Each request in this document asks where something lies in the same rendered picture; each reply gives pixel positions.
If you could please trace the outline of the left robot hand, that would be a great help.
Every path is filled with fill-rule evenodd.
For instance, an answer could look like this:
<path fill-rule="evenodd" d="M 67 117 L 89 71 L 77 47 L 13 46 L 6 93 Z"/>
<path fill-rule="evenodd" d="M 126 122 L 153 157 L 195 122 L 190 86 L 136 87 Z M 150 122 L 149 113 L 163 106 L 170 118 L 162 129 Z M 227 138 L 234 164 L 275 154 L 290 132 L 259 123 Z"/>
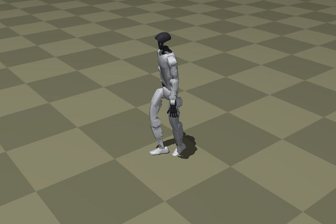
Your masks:
<path fill-rule="evenodd" d="M 169 107 L 169 110 L 167 111 L 167 114 L 170 112 L 170 117 L 171 117 L 171 114 L 172 114 L 172 117 L 178 117 L 177 115 L 177 109 L 176 109 L 176 101 L 175 101 L 175 105 L 170 105 Z M 173 116 L 174 114 L 174 116 Z M 176 116 L 175 116 L 176 114 Z"/>

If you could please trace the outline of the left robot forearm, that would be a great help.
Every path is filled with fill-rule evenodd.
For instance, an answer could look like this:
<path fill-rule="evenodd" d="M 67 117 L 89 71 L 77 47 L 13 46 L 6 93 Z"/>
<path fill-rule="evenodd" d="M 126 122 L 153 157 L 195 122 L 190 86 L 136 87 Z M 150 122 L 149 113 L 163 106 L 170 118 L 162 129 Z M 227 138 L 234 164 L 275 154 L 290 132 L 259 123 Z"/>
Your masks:
<path fill-rule="evenodd" d="M 172 87 L 171 87 L 171 95 L 170 95 L 170 105 L 175 105 L 175 100 L 176 100 L 176 95 L 177 95 L 177 91 L 178 91 L 179 85 L 178 85 L 178 81 L 174 80 L 172 82 Z"/>

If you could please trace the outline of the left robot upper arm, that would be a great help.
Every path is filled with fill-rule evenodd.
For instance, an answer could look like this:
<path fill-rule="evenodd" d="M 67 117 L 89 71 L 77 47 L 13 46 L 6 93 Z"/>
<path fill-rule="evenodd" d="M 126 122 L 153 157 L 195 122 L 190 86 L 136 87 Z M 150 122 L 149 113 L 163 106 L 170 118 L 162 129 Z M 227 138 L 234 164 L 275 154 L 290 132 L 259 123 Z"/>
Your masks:
<path fill-rule="evenodd" d="M 177 61 L 176 59 L 173 57 L 173 56 L 170 56 L 170 57 L 167 57 L 167 65 L 170 69 L 170 73 L 171 73 L 171 76 L 173 77 L 171 80 L 170 80 L 170 85 L 172 85 L 172 82 L 174 80 L 178 80 L 178 72 L 177 72 Z"/>

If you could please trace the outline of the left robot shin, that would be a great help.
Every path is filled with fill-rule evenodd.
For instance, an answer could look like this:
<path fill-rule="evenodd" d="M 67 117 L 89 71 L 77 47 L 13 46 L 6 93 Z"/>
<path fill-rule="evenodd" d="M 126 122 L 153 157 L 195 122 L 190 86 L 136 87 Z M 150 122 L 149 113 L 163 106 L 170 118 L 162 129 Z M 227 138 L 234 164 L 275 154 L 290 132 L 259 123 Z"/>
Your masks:
<path fill-rule="evenodd" d="M 183 138 L 183 124 L 182 123 L 179 123 L 178 125 L 178 129 L 175 130 L 175 129 L 172 129 L 173 131 L 173 136 L 176 140 L 176 143 L 177 143 L 177 146 L 179 147 L 182 147 L 183 146 L 183 143 L 182 143 L 182 138 Z"/>

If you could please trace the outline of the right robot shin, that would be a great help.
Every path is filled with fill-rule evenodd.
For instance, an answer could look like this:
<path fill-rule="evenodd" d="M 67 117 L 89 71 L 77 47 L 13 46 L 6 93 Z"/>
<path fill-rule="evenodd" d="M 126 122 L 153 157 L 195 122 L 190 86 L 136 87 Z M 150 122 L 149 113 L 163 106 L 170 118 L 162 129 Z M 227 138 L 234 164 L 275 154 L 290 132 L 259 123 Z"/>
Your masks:
<path fill-rule="evenodd" d="M 152 125 L 150 126 L 151 126 L 155 139 L 157 139 L 157 143 L 160 146 L 160 149 L 164 149 L 163 140 L 162 140 L 163 134 L 162 134 L 161 126 L 158 126 L 158 127 L 153 127 Z"/>

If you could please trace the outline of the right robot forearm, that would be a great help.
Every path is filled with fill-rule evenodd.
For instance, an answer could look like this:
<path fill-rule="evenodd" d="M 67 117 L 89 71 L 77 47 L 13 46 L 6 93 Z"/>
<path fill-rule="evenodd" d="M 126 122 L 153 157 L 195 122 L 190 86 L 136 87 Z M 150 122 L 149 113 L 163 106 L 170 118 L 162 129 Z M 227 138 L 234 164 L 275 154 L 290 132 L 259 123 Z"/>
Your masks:
<path fill-rule="evenodd" d="M 162 74 L 160 73 L 160 76 L 161 76 L 161 82 L 162 82 L 162 84 L 164 84 L 165 86 L 166 86 L 166 83 L 165 83 L 165 81 L 163 80 L 163 77 L 162 77 Z"/>

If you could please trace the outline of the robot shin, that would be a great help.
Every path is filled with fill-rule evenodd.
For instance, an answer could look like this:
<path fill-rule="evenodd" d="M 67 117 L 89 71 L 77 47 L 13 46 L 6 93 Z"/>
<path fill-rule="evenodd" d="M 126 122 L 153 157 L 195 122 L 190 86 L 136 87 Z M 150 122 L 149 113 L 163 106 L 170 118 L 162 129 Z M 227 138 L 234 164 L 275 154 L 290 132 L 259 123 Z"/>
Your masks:
<path fill-rule="evenodd" d="M 182 123 L 179 123 L 178 125 L 178 129 L 175 130 L 175 129 L 172 129 L 173 131 L 173 136 L 176 140 L 176 143 L 177 143 L 177 146 L 179 147 L 182 147 L 183 146 L 183 143 L 182 143 L 182 138 L 183 138 L 183 124 Z"/>
<path fill-rule="evenodd" d="M 164 149 L 163 140 L 162 140 L 163 134 L 162 134 L 161 126 L 158 126 L 158 127 L 153 127 L 152 125 L 150 126 L 151 126 L 155 139 L 157 139 L 157 143 L 160 146 L 160 149 Z"/>

